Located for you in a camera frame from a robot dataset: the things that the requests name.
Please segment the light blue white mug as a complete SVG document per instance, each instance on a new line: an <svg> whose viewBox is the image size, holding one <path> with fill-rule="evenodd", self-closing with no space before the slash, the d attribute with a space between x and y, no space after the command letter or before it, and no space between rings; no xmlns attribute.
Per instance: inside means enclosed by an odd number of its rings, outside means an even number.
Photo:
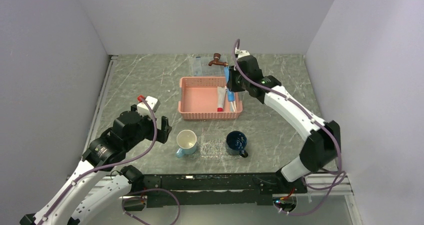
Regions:
<svg viewBox="0 0 424 225"><path fill-rule="evenodd" d="M182 130L176 137L178 150L175 153L177 158L182 158L184 155L192 155L197 150L197 136L189 129Z"/></svg>

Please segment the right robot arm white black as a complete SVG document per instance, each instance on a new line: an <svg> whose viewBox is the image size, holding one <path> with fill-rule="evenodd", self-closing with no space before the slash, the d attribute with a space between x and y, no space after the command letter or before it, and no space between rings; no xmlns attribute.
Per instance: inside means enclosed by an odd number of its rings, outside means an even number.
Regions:
<svg viewBox="0 0 424 225"><path fill-rule="evenodd" d="M340 127L326 122L293 98L282 83L272 75L264 76L257 59L243 51L233 56L227 87L232 92L246 91L260 103L282 116L302 137L304 145L299 155L277 171L276 188L289 192L295 181L317 172L337 159L341 169Z"/></svg>

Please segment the clear textured acrylic tray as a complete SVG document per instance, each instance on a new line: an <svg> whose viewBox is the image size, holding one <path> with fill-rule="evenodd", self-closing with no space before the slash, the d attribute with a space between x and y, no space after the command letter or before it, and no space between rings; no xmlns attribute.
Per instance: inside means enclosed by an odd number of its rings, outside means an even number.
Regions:
<svg viewBox="0 0 424 225"><path fill-rule="evenodd" d="M199 156L205 160L237 160L242 157L231 151L226 144L225 134L204 133L198 143Z"/></svg>

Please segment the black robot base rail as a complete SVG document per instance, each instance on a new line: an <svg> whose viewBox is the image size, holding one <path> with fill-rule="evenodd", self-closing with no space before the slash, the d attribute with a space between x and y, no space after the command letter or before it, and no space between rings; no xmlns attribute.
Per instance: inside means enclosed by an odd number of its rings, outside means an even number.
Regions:
<svg viewBox="0 0 424 225"><path fill-rule="evenodd" d="M145 174L141 186L124 196L123 207L133 212L174 205L271 206L279 198L293 201L307 191L301 179L280 182L275 172Z"/></svg>

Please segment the white red-capped toothpaste tube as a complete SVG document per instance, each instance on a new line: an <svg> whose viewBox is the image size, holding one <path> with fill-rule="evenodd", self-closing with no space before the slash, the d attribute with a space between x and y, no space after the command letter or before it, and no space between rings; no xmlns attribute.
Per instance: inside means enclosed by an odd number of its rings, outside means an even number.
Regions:
<svg viewBox="0 0 424 225"><path fill-rule="evenodd" d="M217 112L224 111L226 93L226 87L217 87Z"/></svg>

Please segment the blue toothpaste tube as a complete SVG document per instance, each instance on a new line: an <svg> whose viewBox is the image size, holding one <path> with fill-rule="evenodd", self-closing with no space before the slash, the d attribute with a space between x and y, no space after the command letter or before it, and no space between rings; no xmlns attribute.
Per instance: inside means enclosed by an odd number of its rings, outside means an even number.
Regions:
<svg viewBox="0 0 424 225"><path fill-rule="evenodd" d="M234 102L235 99L235 93L233 91L230 90L230 73L231 70L233 70L234 67L233 66L225 66L224 67L224 76L225 76L225 80L226 80L226 94L227 94L227 99L228 101Z"/></svg>

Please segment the dark blue mug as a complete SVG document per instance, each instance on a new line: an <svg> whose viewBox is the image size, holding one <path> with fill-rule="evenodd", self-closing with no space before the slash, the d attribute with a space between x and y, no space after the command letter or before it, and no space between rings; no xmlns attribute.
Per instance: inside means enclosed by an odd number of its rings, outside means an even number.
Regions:
<svg viewBox="0 0 424 225"><path fill-rule="evenodd" d="M231 131L225 138L225 148L227 153L231 156L247 158L249 156L246 150L247 144L248 139L241 131Z"/></svg>

